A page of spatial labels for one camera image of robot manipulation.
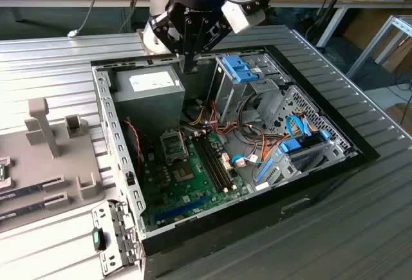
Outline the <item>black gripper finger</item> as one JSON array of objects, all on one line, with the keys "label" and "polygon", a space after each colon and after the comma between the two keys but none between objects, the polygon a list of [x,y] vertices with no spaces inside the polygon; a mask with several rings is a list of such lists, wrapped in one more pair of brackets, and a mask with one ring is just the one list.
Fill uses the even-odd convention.
[{"label": "black gripper finger", "polygon": [[198,55],[208,53],[230,32],[231,27],[221,12],[196,12],[192,16],[190,26],[191,44],[190,72],[197,67]]},{"label": "black gripper finger", "polygon": [[186,18],[183,5],[169,5],[164,13],[151,19],[151,29],[160,42],[180,61],[183,73],[191,71],[191,51],[186,43]]}]

